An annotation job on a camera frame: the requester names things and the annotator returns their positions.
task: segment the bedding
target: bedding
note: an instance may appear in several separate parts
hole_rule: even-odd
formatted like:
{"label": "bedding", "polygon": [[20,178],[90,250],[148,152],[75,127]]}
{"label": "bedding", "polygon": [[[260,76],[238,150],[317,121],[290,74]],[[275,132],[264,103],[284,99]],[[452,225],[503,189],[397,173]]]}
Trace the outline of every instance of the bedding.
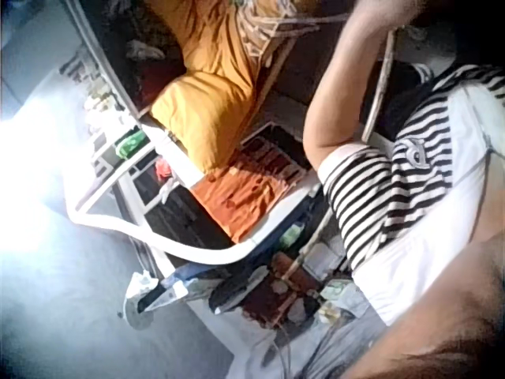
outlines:
{"label": "bedding", "polygon": [[227,167],[207,174],[191,191],[239,243],[306,172],[275,144],[257,136],[234,153]]}
{"label": "bedding", "polygon": [[[145,1],[175,35],[187,69],[158,96],[151,115],[207,173],[224,165],[243,137],[252,117],[261,67],[261,57],[250,52],[264,50],[274,37],[254,38],[230,0]],[[285,3],[258,0],[248,15],[285,17]],[[305,12],[316,0],[293,4]],[[256,22],[249,18],[247,24]]]}

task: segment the black and white striped sleeve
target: black and white striped sleeve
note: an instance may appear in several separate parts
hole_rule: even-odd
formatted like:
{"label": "black and white striped sleeve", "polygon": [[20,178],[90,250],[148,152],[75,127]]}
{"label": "black and white striped sleeve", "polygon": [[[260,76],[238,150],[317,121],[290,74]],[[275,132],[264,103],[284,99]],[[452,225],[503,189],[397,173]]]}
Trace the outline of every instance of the black and white striped sleeve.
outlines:
{"label": "black and white striped sleeve", "polygon": [[391,202],[391,161],[377,148],[351,143],[334,150],[321,163],[318,175],[354,270],[380,244]]}

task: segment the floor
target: floor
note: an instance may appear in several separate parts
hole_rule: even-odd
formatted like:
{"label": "floor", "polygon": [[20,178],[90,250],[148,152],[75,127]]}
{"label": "floor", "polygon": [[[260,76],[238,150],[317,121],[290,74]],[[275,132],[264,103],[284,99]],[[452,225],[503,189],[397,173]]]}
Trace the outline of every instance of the floor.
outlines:
{"label": "floor", "polygon": [[[119,316],[140,266],[131,242],[73,224],[58,166],[85,137],[84,99],[53,73],[2,123],[2,370],[19,378],[223,378],[230,351],[186,305],[145,331]],[[118,212],[104,197],[103,212]]]}

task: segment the pillow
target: pillow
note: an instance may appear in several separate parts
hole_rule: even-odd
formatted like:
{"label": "pillow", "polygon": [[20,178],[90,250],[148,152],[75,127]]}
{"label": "pillow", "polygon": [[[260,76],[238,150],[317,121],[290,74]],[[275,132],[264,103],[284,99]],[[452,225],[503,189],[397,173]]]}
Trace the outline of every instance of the pillow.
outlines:
{"label": "pillow", "polygon": [[225,77],[188,72],[172,81],[151,115],[185,146],[204,173],[226,164],[249,122],[254,93]]}

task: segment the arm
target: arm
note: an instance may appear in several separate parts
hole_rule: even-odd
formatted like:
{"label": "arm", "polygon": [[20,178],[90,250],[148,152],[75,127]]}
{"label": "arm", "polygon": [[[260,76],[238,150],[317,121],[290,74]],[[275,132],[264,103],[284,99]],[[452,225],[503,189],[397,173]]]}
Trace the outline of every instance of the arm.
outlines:
{"label": "arm", "polygon": [[304,128],[305,153],[317,170],[358,127],[368,78],[387,32],[418,13],[415,0],[361,0],[316,90]]}
{"label": "arm", "polygon": [[504,274],[503,232],[468,246],[343,377],[467,377],[485,370],[503,333]]}

